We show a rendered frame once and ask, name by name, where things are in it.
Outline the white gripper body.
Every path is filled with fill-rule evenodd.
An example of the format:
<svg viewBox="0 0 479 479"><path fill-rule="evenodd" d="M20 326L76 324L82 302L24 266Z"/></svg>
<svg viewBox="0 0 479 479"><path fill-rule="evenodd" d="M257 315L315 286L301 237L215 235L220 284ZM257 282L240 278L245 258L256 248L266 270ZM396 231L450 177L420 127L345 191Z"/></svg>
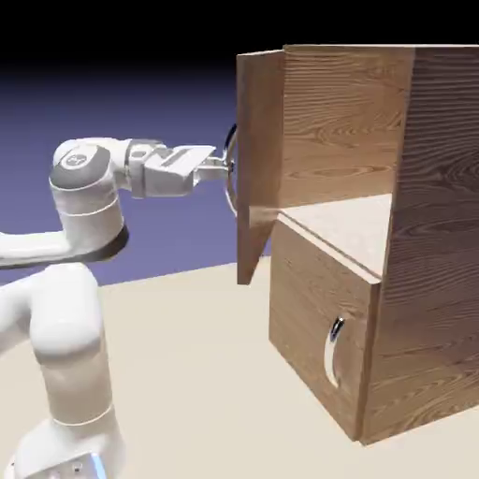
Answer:
<svg viewBox="0 0 479 479"><path fill-rule="evenodd" d="M215 151L210 145L186 145L164 155L156 148L144 163L145 196L187 196L195 187L196 170Z"/></svg>

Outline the wooden cabinet door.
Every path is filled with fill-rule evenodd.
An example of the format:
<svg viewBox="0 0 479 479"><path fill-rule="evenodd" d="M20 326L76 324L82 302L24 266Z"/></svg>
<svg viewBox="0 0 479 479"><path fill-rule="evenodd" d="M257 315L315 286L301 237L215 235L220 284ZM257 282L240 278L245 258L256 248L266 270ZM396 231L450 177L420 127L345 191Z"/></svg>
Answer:
<svg viewBox="0 0 479 479"><path fill-rule="evenodd" d="M269 340L353 441L365 419L370 353L380 280L285 216L273 228ZM324 370L334 320L338 337L335 388Z"/></svg>
<svg viewBox="0 0 479 479"><path fill-rule="evenodd" d="M284 51L237 56L237 282L251 282L279 208Z"/></svg>

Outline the closed wooden cabinet door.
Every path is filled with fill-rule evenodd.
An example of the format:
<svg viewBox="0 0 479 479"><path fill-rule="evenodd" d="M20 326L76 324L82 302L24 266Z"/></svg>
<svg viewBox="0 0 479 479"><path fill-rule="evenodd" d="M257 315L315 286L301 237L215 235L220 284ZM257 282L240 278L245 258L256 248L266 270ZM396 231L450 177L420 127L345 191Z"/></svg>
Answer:
<svg viewBox="0 0 479 479"><path fill-rule="evenodd" d="M285 216L273 228L269 340L353 441L365 419L370 353L380 280ZM338 337L335 388L324 370L334 320Z"/></svg>

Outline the light wood cabinet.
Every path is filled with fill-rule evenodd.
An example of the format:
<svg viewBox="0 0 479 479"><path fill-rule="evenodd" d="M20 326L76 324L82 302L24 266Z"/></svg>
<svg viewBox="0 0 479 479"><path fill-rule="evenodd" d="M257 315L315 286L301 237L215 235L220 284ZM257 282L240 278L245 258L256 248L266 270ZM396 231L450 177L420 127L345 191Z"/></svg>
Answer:
<svg viewBox="0 0 479 479"><path fill-rule="evenodd" d="M360 440L479 405L479 46L284 48L285 216L381 282Z"/></svg>

